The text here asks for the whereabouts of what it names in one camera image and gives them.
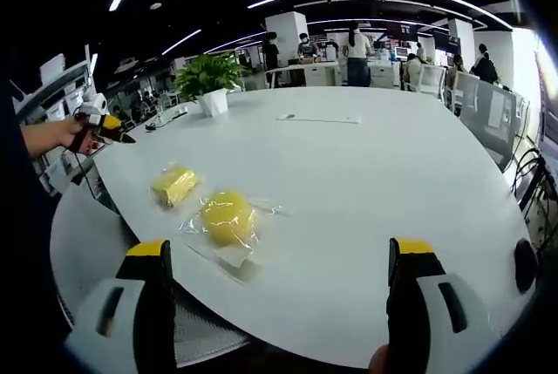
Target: yellow sponge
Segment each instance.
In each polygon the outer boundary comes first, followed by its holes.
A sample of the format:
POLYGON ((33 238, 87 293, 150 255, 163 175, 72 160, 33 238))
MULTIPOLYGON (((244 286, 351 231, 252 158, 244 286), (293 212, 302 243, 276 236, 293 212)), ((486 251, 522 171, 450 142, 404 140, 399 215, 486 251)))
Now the yellow sponge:
POLYGON ((224 191, 209 199, 201 220, 218 244, 246 243, 254 230, 255 210, 240 194, 224 191))
POLYGON ((186 197, 198 181, 194 172, 181 165, 174 165, 151 185, 151 189, 162 204, 174 207, 186 197))

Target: yellow block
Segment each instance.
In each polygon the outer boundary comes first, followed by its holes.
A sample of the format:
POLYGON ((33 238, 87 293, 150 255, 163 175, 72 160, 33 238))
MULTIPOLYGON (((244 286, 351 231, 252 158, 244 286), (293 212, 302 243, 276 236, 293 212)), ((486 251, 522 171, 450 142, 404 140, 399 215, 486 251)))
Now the yellow block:
POLYGON ((254 231, 255 210, 240 194, 225 191, 209 199, 201 220, 218 244, 246 244, 254 231))
POLYGON ((194 172, 181 165, 174 165, 151 185, 151 189, 162 204, 174 207, 186 197, 198 181, 194 172))
POLYGON ((134 246, 126 256, 159 256, 160 249, 163 246, 164 239, 157 239, 156 241, 143 241, 139 245, 134 246))
POLYGON ((407 239, 404 237, 394 238, 399 245, 400 254, 433 254, 434 249, 426 241, 418 239, 407 239))
POLYGON ((112 115, 106 115, 105 120, 103 121, 103 127, 112 130, 113 128, 119 128, 122 124, 120 120, 112 115))

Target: jeans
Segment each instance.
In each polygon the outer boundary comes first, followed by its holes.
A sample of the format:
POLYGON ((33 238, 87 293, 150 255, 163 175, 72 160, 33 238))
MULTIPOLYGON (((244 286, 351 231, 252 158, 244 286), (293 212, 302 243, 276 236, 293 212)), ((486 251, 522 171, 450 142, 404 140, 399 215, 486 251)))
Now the jeans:
POLYGON ((347 83, 349 86, 370 86, 370 69, 365 58, 347 59, 347 83))

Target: computer monitor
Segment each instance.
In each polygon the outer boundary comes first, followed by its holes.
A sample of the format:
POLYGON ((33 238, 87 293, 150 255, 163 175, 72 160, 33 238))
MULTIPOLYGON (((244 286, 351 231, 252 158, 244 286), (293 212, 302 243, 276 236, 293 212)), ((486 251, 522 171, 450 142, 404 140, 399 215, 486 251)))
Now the computer monitor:
POLYGON ((399 60, 406 60, 407 56, 409 56, 409 49, 407 47, 395 48, 395 58, 399 60))

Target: white pot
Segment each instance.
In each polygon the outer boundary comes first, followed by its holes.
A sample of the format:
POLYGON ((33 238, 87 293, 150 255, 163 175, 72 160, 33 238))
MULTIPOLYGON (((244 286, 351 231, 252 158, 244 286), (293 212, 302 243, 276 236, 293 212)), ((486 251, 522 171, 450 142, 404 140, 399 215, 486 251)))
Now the white pot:
POLYGON ((227 92, 228 89, 218 89, 198 98, 201 110, 206 117, 223 114, 228 109, 227 92))

